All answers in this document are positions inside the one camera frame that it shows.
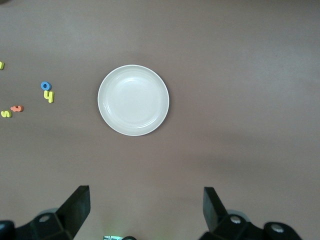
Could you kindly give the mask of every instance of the plate rim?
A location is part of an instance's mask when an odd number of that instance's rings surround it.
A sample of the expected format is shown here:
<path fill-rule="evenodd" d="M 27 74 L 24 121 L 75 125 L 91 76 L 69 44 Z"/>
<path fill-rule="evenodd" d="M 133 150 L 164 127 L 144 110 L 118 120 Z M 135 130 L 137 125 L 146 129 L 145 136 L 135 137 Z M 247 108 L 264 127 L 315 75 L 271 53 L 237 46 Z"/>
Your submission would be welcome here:
<path fill-rule="evenodd" d="M 113 72 L 119 71 L 120 69 L 122 69 L 122 68 L 127 68 L 127 67 L 138 67 L 138 68 L 142 68 L 142 69 L 145 69 L 145 70 L 147 70 L 147 71 L 152 72 L 153 74 L 156 75 L 156 77 L 157 77 L 157 78 L 160 80 L 160 82 L 163 84 L 164 89 L 165 89 L 165 92 L 166 92 L 167 106 L 166 106 L 166 109 L 165 109 L 165 114 L 163 115 L 163 119 L 159 122 L 159 124 L 157 124 L 157 125 L 156 125 L 155 127 L 153 127 L 151 130 L 149 130 L 148 132 L 141 133 L 141 134 L 128 134 L 128 133 L 124 133 L 124 132 L 121 132 L 121 131 L 115 129 L 115 128 L 114 128 L 113 126 L 111 126 L 111 125 L 107 122 L 107 120 L 104 118 L 104 116 L 103 116 L 103 114 L 102 114 L 102 111 L 101 111 L 101 108 L 100 108 L 100 101 L 99 101 L 99 96 L 100 96 L 100 94 L 101 94 L 101 91 L 100 91 L 100 90 L 101 90 L 104 82 L 106 81 L 107 77 L 108 77 L 109 75 L 111 75 Z M 118 132 L 118 133 L 120 133 L 120 134 L 123 134 L 123 135 L 126 135 L 126 136 L 137 137 L 137 136 L 143 136 L 143 135 L 146 135 L 146 134 L 149 134 L 149 133 L 155 131 L 155 130 L 164 122 L 164 120 L 166 119 L 166 117 L 167 117 L 167 115 L 168 115 L 168 112 L 169 112 L 170 96 L 169 96 L 169 91 L 168 91 L 168 88 L 167 88 L 165 82 L 163 81 L 163 79 L 162 79 L 155 71 L 151 70 L 151 69 L 148 68 L 148 67 L 142 66 L 142 65 L 128 64 L 128 65 L 119 66 L 119 67 L 113 69 L 111 72 L 109 72 L 109 73 L 105 76 L 105 78 L 104 78 L 103 81 L 101 82 L 100 87 L 99 87 L 99 90 L 98 90 L 97 103 L 98 103 L 98 108 L 99 108 L 99 112 L 100 112 L 100 115 L 101 115 L 102 119 L 106 122 L 106 124 L 107 124 L 110 128 L 112 128 L 113 130 L 115 130 L 116 132 Z"/>

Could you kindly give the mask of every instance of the silver bolt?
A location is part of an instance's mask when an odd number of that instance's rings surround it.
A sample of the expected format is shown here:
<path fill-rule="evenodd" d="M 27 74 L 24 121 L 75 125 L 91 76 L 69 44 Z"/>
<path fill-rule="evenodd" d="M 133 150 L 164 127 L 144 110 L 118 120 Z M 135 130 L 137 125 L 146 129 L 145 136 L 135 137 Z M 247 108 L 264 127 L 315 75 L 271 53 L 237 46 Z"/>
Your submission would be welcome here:
<path fill-rule="evenodd" d="M 240 223 L 241 223 L 240 218 L 237 217 L 237 216 L 231 216 L 231 217 L 230 217 L 230 220 L 231 220 L 231 222 L 233 222 L 234 224 L 240 224 Z"/>
<path fill-rule="evenodd" d="M 39 219 L 39 222 L 44 223 L 44 222 L 48 221 L 49 218 L 50 218 L 50 215 L 44 215 Z"/>
<path fill-rule="evenodd" d="M 280 234 L 282 234 L 285 231 L 280 225 L 275 224 L 275 223 L 271 225 L 271 228 L 273 231 L 280 233 Z"/>

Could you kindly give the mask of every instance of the blue ring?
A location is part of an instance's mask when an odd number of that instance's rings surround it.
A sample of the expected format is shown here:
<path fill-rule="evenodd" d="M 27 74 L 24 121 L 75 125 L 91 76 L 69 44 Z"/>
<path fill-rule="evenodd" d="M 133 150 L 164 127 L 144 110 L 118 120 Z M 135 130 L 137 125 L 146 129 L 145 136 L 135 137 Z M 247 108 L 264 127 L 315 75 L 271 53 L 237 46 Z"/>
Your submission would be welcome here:
<path fill-rule="evenodd" d="M 49 91 L 51 89 L 51 84 L 47 81 L 41 83 L 41 88 L 43 91 Z"/>

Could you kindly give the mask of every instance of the black metal bracket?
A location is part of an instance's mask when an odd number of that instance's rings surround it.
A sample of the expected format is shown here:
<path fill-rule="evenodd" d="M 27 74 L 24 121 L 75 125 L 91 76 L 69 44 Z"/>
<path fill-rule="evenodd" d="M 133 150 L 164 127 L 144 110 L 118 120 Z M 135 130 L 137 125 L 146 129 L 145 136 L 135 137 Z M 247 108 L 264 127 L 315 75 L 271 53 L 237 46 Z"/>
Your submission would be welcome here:
<path fill-rule="evenodd" d="M 79 186 L 55 213 L 44 213 L 15 228 L 0 221 L 0 240 L 72 240 L 90 212 L 89 186 Z"/>
<path fill-rule="evenodd" d="M 228 214 L 213 187 L 204 188 L 203 215 L 209 232 L 200 240 L 302 240 L 284 223 L 268 222 L 260 229 L 239 215 Z"/>

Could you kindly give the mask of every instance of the white plate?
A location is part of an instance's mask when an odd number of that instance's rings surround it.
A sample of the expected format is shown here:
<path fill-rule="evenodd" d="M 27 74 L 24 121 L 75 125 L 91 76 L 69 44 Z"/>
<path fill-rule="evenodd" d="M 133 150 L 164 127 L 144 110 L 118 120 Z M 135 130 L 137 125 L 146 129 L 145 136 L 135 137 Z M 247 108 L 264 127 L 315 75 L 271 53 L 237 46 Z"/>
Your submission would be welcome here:
<path fill-rule="evenodd" d="M 141 136 L 155 130 L 166 118 L 169 94 L 162 79 L 139 65 L 110 72 L 98 92 L 98 107 L 105 122 L 117 132 Z"/>

